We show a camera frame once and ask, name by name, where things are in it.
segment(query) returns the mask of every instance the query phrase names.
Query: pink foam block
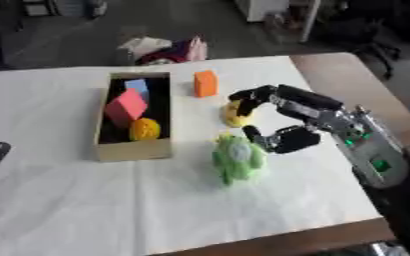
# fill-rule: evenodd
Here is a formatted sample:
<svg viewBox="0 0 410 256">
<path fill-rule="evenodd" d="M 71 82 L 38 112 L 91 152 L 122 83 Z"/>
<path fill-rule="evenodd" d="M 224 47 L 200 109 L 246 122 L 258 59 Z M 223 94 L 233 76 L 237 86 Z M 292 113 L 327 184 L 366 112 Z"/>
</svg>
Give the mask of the pink foam block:
<svg viewBox="0 0 410 256">
<path fill-rule="evenodd" d="M 105 113 L 120 128 L 129 128 L 147 109 L 147 104 L 133 88 L 127 89 L 105 107 Z"/>
</svg>

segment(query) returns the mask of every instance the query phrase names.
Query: blue block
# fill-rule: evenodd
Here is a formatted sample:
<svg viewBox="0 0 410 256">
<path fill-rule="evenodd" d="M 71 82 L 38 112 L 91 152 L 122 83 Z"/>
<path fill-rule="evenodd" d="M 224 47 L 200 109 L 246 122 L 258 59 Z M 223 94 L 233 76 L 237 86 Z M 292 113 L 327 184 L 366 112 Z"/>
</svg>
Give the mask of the blue block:
<svg viewBox="0 0 410 256">
<path fill-rule="evenodd" d="M 149 90 L 147 89 L 146 81 L 144 79 L 126 81 L 124 82 L 124 85 L 126 86 L 126 89 L 135 89 L 146 104 L 149 104 Z"/>
</svg>

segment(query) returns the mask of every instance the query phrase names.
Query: green led light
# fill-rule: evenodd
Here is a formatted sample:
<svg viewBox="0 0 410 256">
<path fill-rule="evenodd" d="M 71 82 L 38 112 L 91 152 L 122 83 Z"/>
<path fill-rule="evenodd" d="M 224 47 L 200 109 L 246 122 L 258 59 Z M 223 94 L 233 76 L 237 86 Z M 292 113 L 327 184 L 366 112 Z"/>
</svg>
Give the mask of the green led light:
<svg viewBox="0 0 410 256">
<path fill-rule="evenodd" d="M 389 163 L 385 160 L 373 160 L 371 161 L 371 164 L 375 167 L 376 171 L 378 172 L 385 172 L 388 169 L 390 169 Z"/>
</svg>

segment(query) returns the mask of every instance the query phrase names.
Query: wooden table edge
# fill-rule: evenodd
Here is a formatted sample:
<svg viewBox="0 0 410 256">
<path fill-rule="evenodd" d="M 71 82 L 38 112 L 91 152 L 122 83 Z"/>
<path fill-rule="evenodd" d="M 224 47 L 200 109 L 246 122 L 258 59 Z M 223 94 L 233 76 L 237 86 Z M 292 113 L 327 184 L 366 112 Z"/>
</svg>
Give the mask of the wooden table edge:
<svg viewBox="0 0 410 256">
<path fill-rule="evenodd" d="M 210 245 L 165 256 L 287 256 L 393 240 L 384 218 Z"/>
</svg>

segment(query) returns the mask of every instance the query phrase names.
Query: clothing pile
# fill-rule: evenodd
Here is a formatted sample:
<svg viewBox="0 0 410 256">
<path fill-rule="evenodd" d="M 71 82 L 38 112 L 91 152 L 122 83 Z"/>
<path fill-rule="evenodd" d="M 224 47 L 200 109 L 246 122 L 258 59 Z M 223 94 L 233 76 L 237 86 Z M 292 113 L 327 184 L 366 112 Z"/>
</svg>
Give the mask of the clothing pile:
<svg viewBox="0 0 410 256">
<path fill-rule="evenodd" d="M 208 46 L 200 37 L 172 42 L 165 39 L 135 38 L 121 45 L 128 62 L 136 65 L 172 64 L 207 59 Z"/>
</svg>

